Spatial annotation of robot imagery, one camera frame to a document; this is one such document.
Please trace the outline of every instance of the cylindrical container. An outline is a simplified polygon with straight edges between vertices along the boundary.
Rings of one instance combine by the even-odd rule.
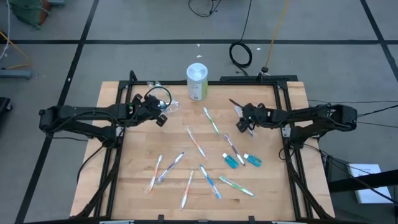
[[[207,68],[202,63],[193,63],[187,68],[189,97],[204,100],[207,96]]]
[[[245,154],[243,157],[256,167],[259,167],[262,164],[262,161],[256,158],[254,155]]]
[[[232,169],[235,169],[238,167],[238,162],[236,162],[236,160],[234,160],[234,158],[230,155],[227,155],[227,153],[223,154],[223,157],[225,159],[225,162],[228,163],[228,165],[230,165],[232,167]]]

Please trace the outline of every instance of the toothbrush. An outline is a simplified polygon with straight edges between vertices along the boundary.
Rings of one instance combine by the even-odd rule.
[[[164,178],[166,177],[166,175],[170,172],[170,170],[173,169],[173,167],[179,162],[179,160],[182,158],[182,156],[184,155],[184,152],[182,152],[179,156],[177,156],[177,158],[174,160],[174,162],[169,165],[169,167],[163,172],[163,174],[157,179],[157,183],[160,184]]]
[[[241,161],[242,165],[245,166],[244,161],[243,161],[241,155],[239,154],[239,152],[238,152],[238,150],[236,149],[236,147],[232,144],[231,140],[229,140],[228,135],[225,134],[224,137],[225,137],[225,139],[229,142],[229,144],[231,145],[232,150],[233,150],[233,151],[235,152],[235,154],[236,154],[236,157],[238,157],[238,159],[239,159],[239,161]]]
[[[185,189],[184,196],[182,197],[180,210],[182,210],[184,208],[185,202],[187,202],[188,190],[189,190],[189,186],[191,185],[191,182],[192,182],[192,177],[193,177],[193,170],[191,170],[191,174],[189,175],[188,185],[187,185],[187,188]]]
[[[159,168],[159,164],[160,164],[161,161],[162,161],[162,155],[160,155],[158,160],[157,160],[156,167],[155,167],[155,174],[152,177],[152,180],[150,181],[148,193],[150,193],[152,191],[152,188],[154,187],[156,174],[157,174],[157,169]]]
[[[216,194],[216,197],[218,199],[221,199],[221,194],[218,192],[218,190],[216,188],[216,185],[213,183],[213,181],[210,179],[209,175],[205,171],[205,168],[203,168],[202,165],[199,165],[199,168],[200,168],[201,172],[203,173],[203,175],[206,177],[206,179],[209,182],[209,184],[211,185],[211,188],[213,189],[214,193]]]
[[[193,134],[192,134],[191,130],[189,129],[189,127],[187,126],[185,129],[187,130],[187,133],[188,133],[189,136],[191,137],[193,143],[197,146],[197,148],[198,148],[200,154],[203,155],[203,157],[207,160],[207,157],[206,157],[205,152],[203,152],[203,149],[199,146],[199,144],[198,144],[198,143],[195,141],[195,139],[193,138]]]
[[[216,131],[217,136],[220,135],[220,132],[218,131],[218,128],[216,126],[216,124],[214,123],[213,119],[211,118],[211,116],[209,115],[209,111],[207,110],[207,108],[203,108],[203,110],[205,111],[205,114],[207,116],[207,118],[210,120],[211,124],[214,127],[214,130]]]
[[[238,113],[238,116],[241,118],[243,115],[242,115],[242,109],[240,108],[240,107],[238,107],[238,106],[235,106],[235,111]],[[250,130],[249,128],[248,128],[248,131],[249,131],[249,134],[250,134],[250,136],[254,136],[254,134],[253,134],[253,131],[252,130]]]
[[[230,185],[230,186],[232,186],[232,187],[234,187],[234,188],[236,188],[236,189],[238,189],[238,190],[240,190],[240,191],[242,191],[242,192],[254,197],[254,194],[252,192],[246,190],[245,188],[243,188],[239,184],[233,182],[232,180],[229,180],[228,178],[223,177],[223,176],[220,176],[220,180],[223,181],[224,183],[226,183],[226,184],[228,184],[228,185]]]

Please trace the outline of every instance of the concrete floor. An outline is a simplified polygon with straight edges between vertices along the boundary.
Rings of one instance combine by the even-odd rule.
[[[93,0],[66,1],[55,8],[41,30],[12,17],[11,39],[79,40]],[[209,18],[194,15],[188,0],[100,0],[88,40],[238,39],[249,5],[248,0],[223,0]],[[367,0],[386,40],[398,39],[395,0]],[[207,0],[194,0],[193,7],[206,9]],[[6,30],[5,0],[0,0],[0,29]],[[283,1],[253,0],[245,39],[270,39],[282,12]],[[278,39],[287,40],[377,40],[359,0],[291,1]],[[10,97],[14,110],[0,132],[0,217],[13,223],[30,181],[44,141],[38,129],[38,111],[57,104],[77,45],[20,44],[32,59],[31,80],[0,79],[0,96]],[[251,44],[255,75],[264,66],[269,45]],[[398,57],[398,45],[388,45]],[[85,45],[81,53],[67,105],[94,106],[101,82],[128,79],[133,69],[139,80],[183,80],[193,62],[204,63],[210,80],[236,74],[228,57],[229,44],[132,44]],[[24,59],[12,48],[0,67]],[[238,61],[246,53],[234,50]],[[380,45],[278,44],[269,65],[272,75],[298,75],[309,99],[325,101],[398,100],[398,82]],[[360,113],[392,105],[354,105]],[[361,121],[398,126],[396,110],[364,117]],[[326,152],[346,161],[377,163],[382,170],[396,169],[398,129],[359,124],[350,133],[332,132],[320,142]],[[67,218],[75,193],[76,173],[82,163],[84,142],[54,140],[41,173],[25,222]],[[352,194],[333,196],[337,215]],[[372,210],[378,205],[364,205]],[[350,213],[377,220],[376,214]],[[391,216],[385,223],[392,223]]]

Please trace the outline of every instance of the green and white canister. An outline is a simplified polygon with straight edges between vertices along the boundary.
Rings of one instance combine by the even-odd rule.
[[[187,68],[189,97],[204,100],[207,96],[207,68],[202,63],[193,63]]]

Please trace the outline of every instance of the wooden table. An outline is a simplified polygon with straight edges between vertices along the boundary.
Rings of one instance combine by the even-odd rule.
[[[118,82],[104,82],[97,106],[113,104],[117,86]],[[242,105],[249,102],[254,105],[264,103],[268,108],[276,108],[273,87],[210,85],[207,98],[199,102],[188,97],[187,86],[166,87],[180,102],[182,110],[168,114],[169,119],[162,128],[154,121],[147,121],[127,129],[112,219],[155,220],[159,214],[163,214],[166,220],[247,220],[249,215],[254,215],[256,220],[294,220],[286,164],[278,158],[278,152],[282,149],[280,130],[256,128],[253,138],[248,133],[240,133],[235,126],[238,116],[228,100],[231,98]],[[308,107],[303,83],[288,82],[288,87],[292,108]],[[148,87],[145,85],[134,86],[133,95],[144,95],[147,90]],[[215,134],[203,112],[204,106],[209,109],[220,132],[229,135],[240,153],[254,154],[262,159],[262,166],[247,164],[234,170],[225,163],[222,153],[233,155],[233,151],[223,135],[217,137]],[[105,121],[95,121],[94,124],[109,125]],[[186,125],[193,131],[195,139],[208,156],[208,161],[204,160],[189,138],[185,130]],[[308,140],[307,144],[317,147],[317,143],[312,139]],[[85,159],[99,147],[98,140],[89,140]],[[151,194],[146,194],[159,155],[163,155],[163,161],[160,163],[158,176],[183,151],[185,155],[163,183],[155,185]],[[96,192],[104,154],[105,150],[81,172],[71,215],[80,212]],[[319,152],[305,147],[302,149],[302,160],[308,189],[326,212],[334,216]],[[222,195],[221,200],[215,197],[204,175],[198,170],[199,164],[203,164],[215,182]],[[195,170],[195,173],[187,204],[185,209],[180,211],[181,199],[191,170]],[[218,179],[221,175],[245,186],[256,197],[252,198],[224,184]],[[298,197],[302,216],[305,216],[300,193]],[[106,192],[101,214],[105,213],[107,201]]]

